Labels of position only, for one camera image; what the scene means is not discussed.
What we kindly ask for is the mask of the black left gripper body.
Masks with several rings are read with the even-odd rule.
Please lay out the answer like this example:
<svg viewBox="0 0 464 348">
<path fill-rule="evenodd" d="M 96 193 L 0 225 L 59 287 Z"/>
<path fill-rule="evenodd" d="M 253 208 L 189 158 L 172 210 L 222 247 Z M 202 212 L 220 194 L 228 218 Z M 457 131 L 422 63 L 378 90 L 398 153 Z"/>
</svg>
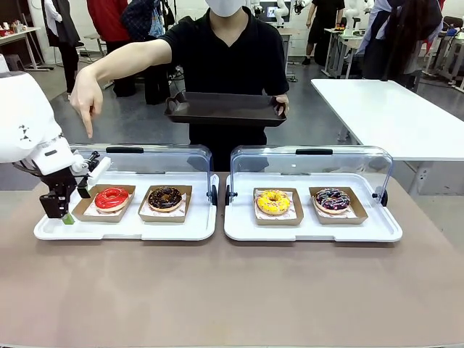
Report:
<svg viewBox="0 0 464 348">
<path fill-rule="evenodd" d="M 70 196 L 77 186 L 71 167 L 48 175 L 40 174 L 39 178 L 49 188 L 48 196 Z"/>
</svg>

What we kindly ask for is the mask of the person's right hand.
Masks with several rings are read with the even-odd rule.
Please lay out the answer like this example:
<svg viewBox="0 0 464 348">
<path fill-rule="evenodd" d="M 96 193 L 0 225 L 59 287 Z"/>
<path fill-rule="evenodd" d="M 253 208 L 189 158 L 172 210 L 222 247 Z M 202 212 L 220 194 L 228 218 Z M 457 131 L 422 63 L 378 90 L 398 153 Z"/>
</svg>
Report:
<svg viewBox="0 0 464 348">
<path fill-rule="evenodd" d="M 93 120 L 100 116 L 103 105 L 102 89 L 99 85 L 99 64 L 84 67 L 76 76 L 75 86 L 70 94 L 70 103 L 80 115 L 87 136 L 93 137 Z"/>
</svg>

